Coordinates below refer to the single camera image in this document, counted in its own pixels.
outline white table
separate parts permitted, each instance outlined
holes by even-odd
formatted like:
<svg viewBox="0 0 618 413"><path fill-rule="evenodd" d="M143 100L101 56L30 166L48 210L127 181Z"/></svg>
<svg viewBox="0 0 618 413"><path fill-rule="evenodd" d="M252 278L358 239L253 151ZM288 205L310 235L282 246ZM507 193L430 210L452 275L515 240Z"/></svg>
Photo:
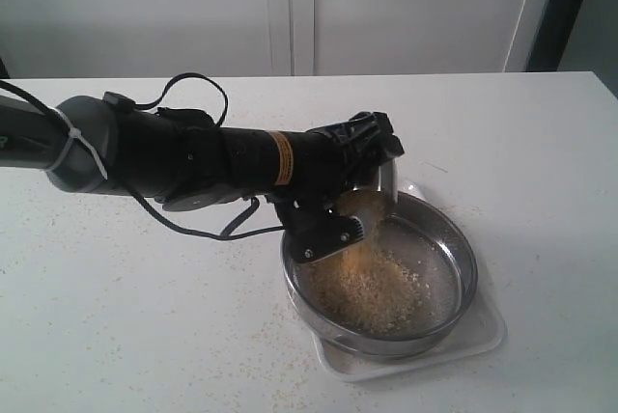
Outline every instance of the white table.
<svg viewBox="0 0 618 413"><path fill-rule="evenodd" d="M164 81L16 81L49 104ZM416 180L487 264L496 351L350 385L291 313L279 234L173 234L131 199L0 170L3 412L616 411L618 101L591 73L230 78L228 125L302 130L388 112ZM220 101L179 85L166 102ZM241 209L174 214L218 231ZM263 207L250 226L275 222ZM489 281L484 273L482 280Z"/></svg>

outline bowl rim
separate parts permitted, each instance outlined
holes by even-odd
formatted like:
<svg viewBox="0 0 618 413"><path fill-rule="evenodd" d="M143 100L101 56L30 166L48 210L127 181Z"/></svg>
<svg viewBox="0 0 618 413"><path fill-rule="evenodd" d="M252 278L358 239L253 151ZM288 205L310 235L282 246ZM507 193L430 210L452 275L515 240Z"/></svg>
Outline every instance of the bowl rim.
<svg viewBox="0 0 618 413"><path fill-rule="evenodd" d="M404 198L406 198L407 202L417 203L421 207L429 210L430 212L440 217L440 219L445 222L446 226L450 228L457 235L457 237L463 242L465 251L468 253L470 257L470 274L471 274L470 285L467 291L462 296L462 302L457 312L451 315L448 319L444 320L440 325L434 326L431 329L415 334L413 337L410 337L410 336L393 336L393 337L379 336L379 337L376 337L371 334L354 331L346 326L343 326L342 324L336 321L333 321L331 318L327 317L314 304L312 304L309 299L307 299L305 294L296 285L295 281L290 276L290 272L287 266L287 263L293 262L293 260L286 258L286 255L285 255L285 247L286 247L286 244L289 238L289 235L287 232L284 232L281 238L280 256L281 256L281 261L283 263L283 271L284 271L284 275L286 278L286 282L288 283L288 286L291 286L294 289L294 291L302 299L302 302L305 305L307 305L314 314L323 318L328 324L333 325L337 329L344 331L347 334L354 335L359 338L364 338L364 339L368 339L372 341L384 341L384 342L392 342L392 343L403 343L403 342L409 343L412 341L426 339L436 334L439 334L440 332L445 331L448 328L452 327L462 317L462 315L469 308L470 304L472 303L472 299L474 298L474 295L476 294L476 290L478 287L478 264L476 262L476 256L474 255L474 251L472 250L472 247L470 246L470 243L468 242L464 233L455 224L455 222L453 222L445 213L443 213L437 207L432 206L428 202L423 201L422 199L416 198L415 196L411 196L408 193L398 191L397 194L398 194L398 197L403 196Z"/></svg>

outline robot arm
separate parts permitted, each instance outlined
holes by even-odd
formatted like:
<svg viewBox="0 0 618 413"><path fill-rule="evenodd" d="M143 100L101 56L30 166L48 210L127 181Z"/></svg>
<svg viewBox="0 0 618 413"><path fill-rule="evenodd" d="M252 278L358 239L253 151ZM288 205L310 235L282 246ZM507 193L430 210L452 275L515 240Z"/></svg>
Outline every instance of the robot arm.
<svg viewBox="0 0 618 413"><path fill-rule="evenodd" d="M338 215L333 205L404 152L383 113L289 132L220 127L196 109L138 107L113 93L75 96L58 106L105 160L106 179L90 152L68 145L58 122L0 96L0 166L46 170L69 192L127 195L130 186L171 211L264 195L295 239L297 261L309 262L362 239L362 222Z"/></svg>

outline stainless steel bowl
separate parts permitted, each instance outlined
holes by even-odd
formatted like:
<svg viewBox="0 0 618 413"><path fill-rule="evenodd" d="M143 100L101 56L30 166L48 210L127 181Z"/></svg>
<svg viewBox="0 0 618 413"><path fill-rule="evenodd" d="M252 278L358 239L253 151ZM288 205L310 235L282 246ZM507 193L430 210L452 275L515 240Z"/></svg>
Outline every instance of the stainless steel bowl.
<svg viewBox="0 0 618 413"><path fill-rule="evenodd" d="M418 273L432 291L406 330L375 335L339 320L312 289L310 265L290 258L284 234L281 255L288 295L300 317L322 339L348 352L371 359L418 354L445 338L469 307L478 278L474 254L446 215L401 191L394 213L379 227L379 244L411 273Z"/></svg>

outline plastic tray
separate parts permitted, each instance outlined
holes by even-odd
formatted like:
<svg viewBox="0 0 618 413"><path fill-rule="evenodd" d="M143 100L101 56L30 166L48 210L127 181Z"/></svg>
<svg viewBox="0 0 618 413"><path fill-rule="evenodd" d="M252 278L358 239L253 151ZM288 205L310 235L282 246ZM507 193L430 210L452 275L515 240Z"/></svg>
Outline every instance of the plastic tray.
<svg viewBox="0 0 618 413"><path fill-rule="evenodd" d="M425 201L418 187L403 179L399 189ZM400 372L410 372L496 348L506 336L506 324L492 302L490 293L479 283L472 304L462 319L438 345L414 357L374 362L344 352L313 333L320 364L327 372L346 382L357 382Z"/></svg>

